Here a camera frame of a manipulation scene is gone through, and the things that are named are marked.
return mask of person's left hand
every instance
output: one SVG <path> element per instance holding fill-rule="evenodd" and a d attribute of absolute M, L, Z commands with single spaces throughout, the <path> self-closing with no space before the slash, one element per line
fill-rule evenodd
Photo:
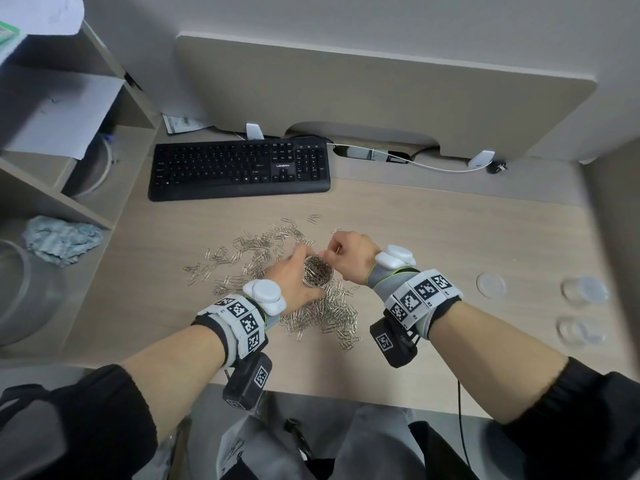
<path fill-rule="evenodd" d="M 310 301 L 324 298 L 322 288 L 309 288 L 302 282 L 305 259 L 314 254 L 315 252 L 310 246 L 299 242 L 293 249 L 291 256 L 267 269 L 264 279 L 275 281 L 280 286 L 282 297 L 287 302 L 287 309 L 283 311 L 283 315 L 292 313 Z"/>

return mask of hand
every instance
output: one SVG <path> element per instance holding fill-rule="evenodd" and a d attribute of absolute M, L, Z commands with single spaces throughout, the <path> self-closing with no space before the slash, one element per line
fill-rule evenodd
<path fill-rule="evenodd" d="M 283 315 L 290 314 L 301 306 L 315 299 L 324 298 L 322 288 L 309 288 L 302 282 L 305 272 L 305 259 L 315 254 L 311 247 L 297 243 L 293 254 L 288 258 L 277 262 L 267 269 L 264 275 L 266 280 L 273 280 L 282 291 L 282 297 L 287 302 L 287 309 Z"/>
<path fill-rule="evenodd" d="M 381 249 L 366 234 L 356 231 L 337 231 L 320 257 L 333 266 L 345 280 L 359 285 L 367 284 L 367 277 L 376 265 L 376 254 Z"/>

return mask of black sleeve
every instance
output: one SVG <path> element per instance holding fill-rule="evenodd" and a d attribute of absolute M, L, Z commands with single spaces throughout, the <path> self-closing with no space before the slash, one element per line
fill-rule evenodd
<path fill-rule="evenodd" d="M 16 477 L 131 478 L 156 451 L 148 405 L 119 365 L 93 371 L 73 386 L 36 395 L 18 387 L 11 395 L 17 400 L 0 410 L 10 415 L 0 443 L 12 445 L 13 461 L 0 452 L 0 469 L 15 467 L 18 455 L 27 461 Z"/>
<path fill-rule="evenodd" d="M 628 479 L 640 467 L 640 384 L 570 358 L 503 430 L 527 456 L 527 478 Z"/>

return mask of gray rag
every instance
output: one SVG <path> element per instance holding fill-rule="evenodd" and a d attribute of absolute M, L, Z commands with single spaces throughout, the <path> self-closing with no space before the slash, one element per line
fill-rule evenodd
<path fill-rule="evenodd" d="M 92 224 L 69 224 L 52 217 L 32 218 L 22 233 L 27 249 L 44 261 L 60 267 L 78 261 L 78 257 L 102 242 L 102 231 Z"/>

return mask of desk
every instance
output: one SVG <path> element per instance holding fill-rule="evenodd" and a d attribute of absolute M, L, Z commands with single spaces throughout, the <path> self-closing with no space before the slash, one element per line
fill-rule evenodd
<path fill-rule="evenodd" d="M 575 310 L 560 293 L 565 277 L 581 274 L 599 276 L 613 289 L 588 209 L 340 178 L 325 194 L 153 203 L 147 198 L 150 167 L 147 158 L 68 338 L 67 363 L 98 367 L 121 361 L 187 327 L 214 301 L 214 279 L 240 274 L 241 265 L 220 266 L 208 281 L 191 287 L 182 267 L 203 262 L 206 248 L 230 248 L 245 230 L 263 232 L 281 217 L 292 217 L 319 243 L 317 250 L 336 228 L 367 233 L 381 246 L 411 249 L 420 268 L 441 270 L 469 303 L 599 371 L 638 377 L 617 298 Z M 309 214 L 323 217 L 313 225 Z M 502 300 L 476 290 L 476 277 L 485 271 L 505 279 Z M 381 316 L 380 300 L 361 288 L 350 302 L 360 313 L 363 341 L 347 353 L 332 334 L 316 328 L 300 342 L 283 327 L 269 332 L 268 389 L 457 412 L 456 380 L 432 345 L 420 341 L 418 357 L 392 369 L 369 335 L 369 325 Z M 560 343 L 556 318 L 578 314 L 606 323 L 605 345 L 569 349 Z M 226 382 L 224 374 L 214 382 Z M 462 410 L 486 416 L 466 393 Z"/>

